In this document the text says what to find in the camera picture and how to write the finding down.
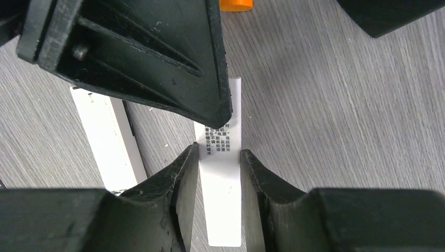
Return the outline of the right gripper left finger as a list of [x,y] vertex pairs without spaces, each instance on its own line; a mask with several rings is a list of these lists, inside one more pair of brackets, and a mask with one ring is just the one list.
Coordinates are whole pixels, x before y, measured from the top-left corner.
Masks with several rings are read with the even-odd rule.
[[198,145],[120,195],[98,188],[1,190],[1,251],[189,251]]

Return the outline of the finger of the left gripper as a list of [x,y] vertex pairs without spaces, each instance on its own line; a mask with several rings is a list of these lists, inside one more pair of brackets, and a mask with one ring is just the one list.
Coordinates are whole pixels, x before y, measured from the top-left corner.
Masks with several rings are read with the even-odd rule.
[[232,116],[217,1],[16,1],[16,53],[77,87],[211,128]]

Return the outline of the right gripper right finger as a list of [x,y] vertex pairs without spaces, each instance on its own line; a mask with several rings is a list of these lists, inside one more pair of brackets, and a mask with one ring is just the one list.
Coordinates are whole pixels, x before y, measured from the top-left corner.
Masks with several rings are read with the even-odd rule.
[[240,156],[247,251],[444,251],[444,195],[431,190],[304,192]]

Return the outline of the white box sleeve cover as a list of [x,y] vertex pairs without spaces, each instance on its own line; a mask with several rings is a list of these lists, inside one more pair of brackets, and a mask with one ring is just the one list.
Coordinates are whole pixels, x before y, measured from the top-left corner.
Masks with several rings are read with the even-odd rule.
[[232,117],[221,128],[194,122],[209,246],[241,246],[241,78],[229,80]]

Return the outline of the long white box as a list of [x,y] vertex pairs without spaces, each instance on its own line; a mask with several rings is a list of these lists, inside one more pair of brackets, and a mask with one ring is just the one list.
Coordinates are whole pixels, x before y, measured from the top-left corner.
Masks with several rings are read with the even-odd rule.
[[104,187],[115,195],[147,179],[123,101],[70,88]]

